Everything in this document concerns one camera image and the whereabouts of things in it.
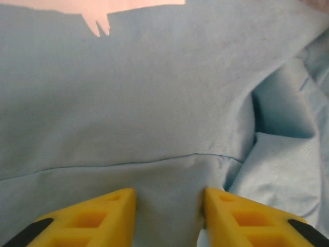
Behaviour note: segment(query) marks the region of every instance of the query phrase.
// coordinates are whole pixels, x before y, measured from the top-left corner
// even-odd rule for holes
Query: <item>light blue fabric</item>
[[[0,244],[125,187],[138,193],[137,247],[195,246],[206,187],[329,236],[327,36],[299,53],[326,15],[187,0],[109,19],[97,38],[78,15],[0,5]]]

